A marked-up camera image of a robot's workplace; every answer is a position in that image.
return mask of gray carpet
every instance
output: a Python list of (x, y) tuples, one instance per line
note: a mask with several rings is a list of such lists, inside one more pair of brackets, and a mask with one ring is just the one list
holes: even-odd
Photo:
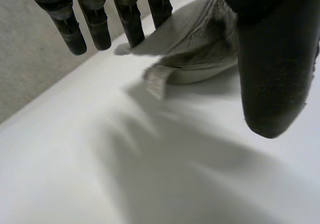
[[(141, 16), (150, 13), (139, 0)], [(87, 53), (72, 55), (46, 12), (32, 0), (0, 0), (0, 123), (97, 52), (74, 0)], [(111, 38), (123, 33), (113, 0), (105, 11)]]

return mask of white surface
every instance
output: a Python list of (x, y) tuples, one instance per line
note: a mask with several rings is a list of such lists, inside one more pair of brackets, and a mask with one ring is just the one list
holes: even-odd
[(235, 70), (157, 102), (140, 81), (155, 59), (114, 56), (125, 41), (0, 126), (0, 223), (320, 223), (319, 70), (268, 140), (245, 124)]

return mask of white table surface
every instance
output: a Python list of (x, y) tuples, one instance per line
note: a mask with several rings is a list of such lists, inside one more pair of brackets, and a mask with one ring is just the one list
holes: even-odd
[(237, 70), (158, 102), (141, 81), (156, 58), (114, 56), (124, 42), (0, 126), (0, 223), (320, 223), (319, 70), (268, 140), (245, 124)]

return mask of towel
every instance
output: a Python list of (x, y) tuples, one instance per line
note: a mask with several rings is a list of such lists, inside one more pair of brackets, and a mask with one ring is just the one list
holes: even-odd
[(159, 100), (167, 84), (206, 80), (236, 65), (237, 16), (224, 0), (195, 0), (169, 17), (134, 48), (116, 54), (162, 56), (143, 74), (147, 90)]

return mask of folded cloth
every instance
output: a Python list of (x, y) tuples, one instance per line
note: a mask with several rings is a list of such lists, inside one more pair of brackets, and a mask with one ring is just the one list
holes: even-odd
[(199, 82), (238, 63), (236, 18), (224, 0), (195, 0), (175, 11), (141, 44), (126, 51), (163, 56), (143, 75), (148, 91), (162, 100), (167, 83)]

